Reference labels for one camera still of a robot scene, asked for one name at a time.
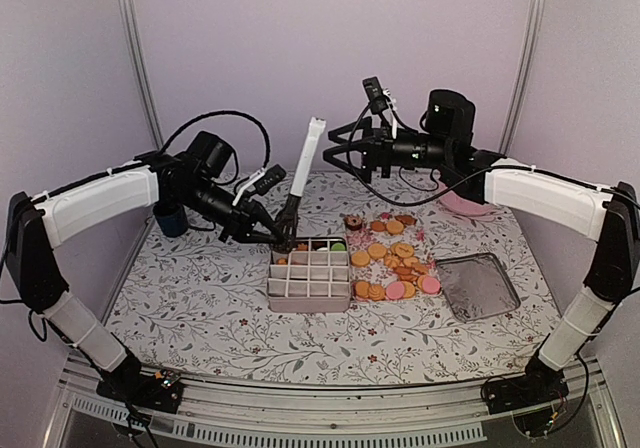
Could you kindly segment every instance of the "pink disc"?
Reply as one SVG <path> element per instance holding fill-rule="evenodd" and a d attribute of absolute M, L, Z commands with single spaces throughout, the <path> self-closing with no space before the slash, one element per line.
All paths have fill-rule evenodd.
<path fill-rule="evenodd" d="M 437 295 L 440 293 L 440 282 L 437 278 L 425 276 L 421 288 L 427 295 Z"/>
<path fill-rule="evenodd" d="M 404 296 L 404 285 L 401 281 L 394 281 L 387 286 L 387 298 L 390 300 L 400 300 Z"/>

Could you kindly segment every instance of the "tabletop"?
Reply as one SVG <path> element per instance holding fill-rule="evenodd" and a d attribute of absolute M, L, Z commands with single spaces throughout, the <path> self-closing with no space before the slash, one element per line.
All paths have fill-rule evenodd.
<path fill-rule="evenodd" d="M 406 176 L 429 184 L 427 176 Z M 396 178 L 374 183 L 391 198 L 425 197 Z M 272 214 L 289 185 L 287 178 L 264 197 Z M 389 208 L 350 175 L 312 173 L 298 233 L 344 236 L 341 215 Z M 496 207 L 466 218 L 438 202 L 404 211 L 421 220 L 436 260 L 494 253 L 520 307 L 467 323 L 453 316 L 444 296 L 352 302 L 345 313 L 273 313 L 265 293 L 268 246 L 223 244 L 215 233 L 194 231 L 170 239 L 154 226 L 107 327 L 146 364 L 236 379 L 379 386 L 522 371 L 559 314 L 511 211 Z"/>

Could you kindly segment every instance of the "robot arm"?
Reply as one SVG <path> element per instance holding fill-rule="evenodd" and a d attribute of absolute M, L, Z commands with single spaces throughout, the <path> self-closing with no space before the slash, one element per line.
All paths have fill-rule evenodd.
<path fill-rule="evenodd" d="M 379 103 L 384 95 L 371 89 L 379 83 L 365 80 L 363 84 L 370 100 L 368 107 L 373 114 L 380 114 L 387 108 L 386 103 Z M 490 382 L 486 387 L 492 413 L 550 401 L 558 393 L 566 395 L 562 369 L 632 289 L 640 261 L 640 222 L 633 188 L 625 183 L 611 188 L 570 180 L 499 153 L 474 149 L 475 107 L 451 91 L 431 92 L 421 120 L 426 133 L 405 130 L 394 134 L 384 117 L 380 127 L 373 127 L 371 118 L 364 118 L 365 113 L 356 123 L 329 132 L 329 139 L 338 146 L 324 152 L 325 161 L 353 174 L 363 184 L 371 181 L 372 172 L 378 168 L 382 177 L 390 176 L 392 166 L 436 168 L 440 180 L 462 198 L 522 210 L 598 243 L 584 286 L 559 326 L 536 351 L 522 379 Z M 393 108 L 392 114 L 397 117 Z M 352 141 L 358 130 L 362 130 L 362 137 Z M 350 138 L 343 138 L 347 133 Z M 361 154 L 357 167 L 337 158 L 352 151 Z"/>
<path fill-rule="evenodd" d="M 24 304 L 41 314 L 68 344 L 79 349 L 101 373 L 98 392 L 131 404 L 174 412 L 182 386 L 172 374 L 141 374 L 141 363 L 70 291 L 53 250 L 74 235 L 135 208 L 156 203 L 188 206 L 222 225 L 220 239 L 275 243 L 282 233 L 265 208 L 252 200 L 279 183 L 278 165 L 260 182 L 235 197 L 217 185 L 231 153 L 229 145 L 201 132 L 183 153 L 141 155 L 122 167 L 94 175 L 68 188 L 36 197 L 12 197 L 7 222 L 6 266 Z M 255 230 L 261 223 L 269 233 Z M 182 231 L 186 231 L 186 222 Z"/>

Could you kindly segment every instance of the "table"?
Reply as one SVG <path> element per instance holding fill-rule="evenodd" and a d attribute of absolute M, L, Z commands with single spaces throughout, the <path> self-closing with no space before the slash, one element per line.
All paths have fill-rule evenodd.
<path fill-rule="evenodd" d="M 414 185 L 429 184 L 426 176 L 407 176 Z M 394 178 L 374 183 L 392 198 L 425 197 Z M 264 198 L 272 214 L 289 185 L 287 179 Z M 345 173 L 315 173 L 298 232 L 343 234 L 342 215 L 388 208 Z M 168 239 L 156 226 L 107 327 L 146 364 L 236 379 L 379 386 L 522 371 L 559 314 L 511 211 L 496 208 L 468 219 L 435 202 L 408 212 L 422 220 L 436 259 L 495 253 L 521 306 L 471 323 L 456 320 L 443 296 L 354 302 L 339 314 L 272 313 L 265 295 L 267 246 L 222 244 L 200 232 Z"/>

